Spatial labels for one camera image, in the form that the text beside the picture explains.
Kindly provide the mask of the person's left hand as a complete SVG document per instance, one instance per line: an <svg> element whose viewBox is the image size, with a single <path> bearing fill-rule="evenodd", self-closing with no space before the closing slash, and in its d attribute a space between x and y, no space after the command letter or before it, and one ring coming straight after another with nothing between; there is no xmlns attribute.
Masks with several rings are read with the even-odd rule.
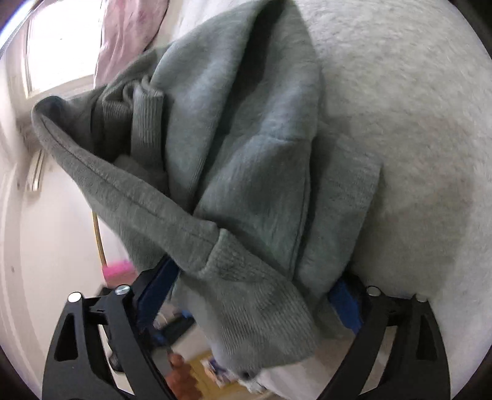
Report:
<svg viewBox="0 0 492 400"><path fill-rule="evenodd" d="M178 353L170 353L171 371L165 381L178 400L199 400L203 394L198 389L198 381L191 373L191 366Z"/></svg>

